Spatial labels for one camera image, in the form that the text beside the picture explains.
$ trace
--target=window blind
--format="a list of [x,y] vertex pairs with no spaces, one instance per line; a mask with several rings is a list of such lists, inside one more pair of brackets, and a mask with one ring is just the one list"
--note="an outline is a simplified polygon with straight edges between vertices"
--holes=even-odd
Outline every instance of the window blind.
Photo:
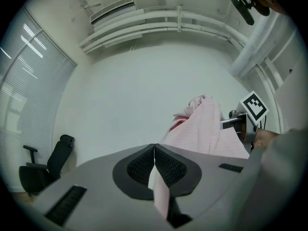
[[23,145],[38,150],[36,163],[47,164],[57,109],[75,64],[24,10],[0,45],[0,169],[10,191],[23,191],[18,170],[31,162]]

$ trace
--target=pink towel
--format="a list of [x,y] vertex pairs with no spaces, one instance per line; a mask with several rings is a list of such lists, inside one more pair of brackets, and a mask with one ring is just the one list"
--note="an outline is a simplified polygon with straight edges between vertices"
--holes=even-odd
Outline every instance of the pink towel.
[[212,98],[201,95],[174,116],[171,129],[161,144],[210,155],[249,157],[234,128],[220,130],[223,117]]

